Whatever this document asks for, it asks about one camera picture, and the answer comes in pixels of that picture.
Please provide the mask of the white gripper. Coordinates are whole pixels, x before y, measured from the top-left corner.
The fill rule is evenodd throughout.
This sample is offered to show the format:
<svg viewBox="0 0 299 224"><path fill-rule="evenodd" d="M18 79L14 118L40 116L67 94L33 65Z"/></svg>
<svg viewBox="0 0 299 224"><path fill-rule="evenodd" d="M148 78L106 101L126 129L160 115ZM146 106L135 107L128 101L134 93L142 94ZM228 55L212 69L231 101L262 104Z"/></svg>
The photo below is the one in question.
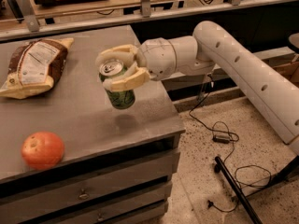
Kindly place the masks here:
<svg viewBox="0 0 299 224"><path fill-rule="evenodd" d="M176 69L174 48L163 38L147 40L139 48L126 44L106 49L98 54L95 65L99 67L111 59L120 60L128 68L119 77L105 79L103 86L111 92L133 90L150 79L155 81L165 79Z"/></svg>

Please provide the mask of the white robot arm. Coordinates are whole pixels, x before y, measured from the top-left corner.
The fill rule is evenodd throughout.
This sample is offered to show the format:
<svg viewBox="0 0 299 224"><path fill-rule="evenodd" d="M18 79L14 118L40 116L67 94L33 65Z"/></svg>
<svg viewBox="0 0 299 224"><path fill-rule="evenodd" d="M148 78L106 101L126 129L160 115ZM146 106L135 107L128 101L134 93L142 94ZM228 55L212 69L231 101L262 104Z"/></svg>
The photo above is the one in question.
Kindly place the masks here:
<svg viewBox="0 0 299 224"><path fill-rule="evenodd" d="M121 45L98 54L95 65L119 60L128 69L104 82L108 91L128 91L149 80L176 72L186 76L221 69L242 90L282 141L299 154L299 88L245 49L212 21L202 21L193 33L174 39L156 38L140 47Z"/></svg>

